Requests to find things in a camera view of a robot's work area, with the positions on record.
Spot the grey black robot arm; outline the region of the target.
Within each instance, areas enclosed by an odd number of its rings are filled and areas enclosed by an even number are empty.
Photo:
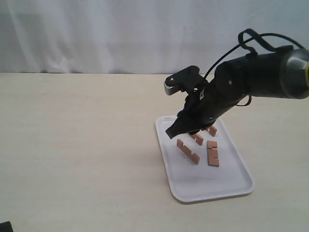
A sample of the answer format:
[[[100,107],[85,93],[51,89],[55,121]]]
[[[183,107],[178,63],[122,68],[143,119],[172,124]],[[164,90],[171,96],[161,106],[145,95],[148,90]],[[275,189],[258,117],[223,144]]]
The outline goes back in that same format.
[[[164,81],[165,92],[187,92],[183,109],[166,129],[169,138],[195,134],[215,123],[246,96],[305,99],[309,96],[309,52],[292,49],[246,55],[217,66],[208,82],[189,66]]]

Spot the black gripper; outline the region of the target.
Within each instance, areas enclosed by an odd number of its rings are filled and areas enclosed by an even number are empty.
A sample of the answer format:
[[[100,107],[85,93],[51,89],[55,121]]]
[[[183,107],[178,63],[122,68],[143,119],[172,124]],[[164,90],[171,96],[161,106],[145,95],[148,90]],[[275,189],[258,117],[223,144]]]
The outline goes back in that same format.
[[[187,101],[176,120],[166,129],[170,139],[186,133],[195,135],[211,126],[241,100],[241,87],[234,86],[231,80],[213,79],[200,94],[203,98],[193,96]]]

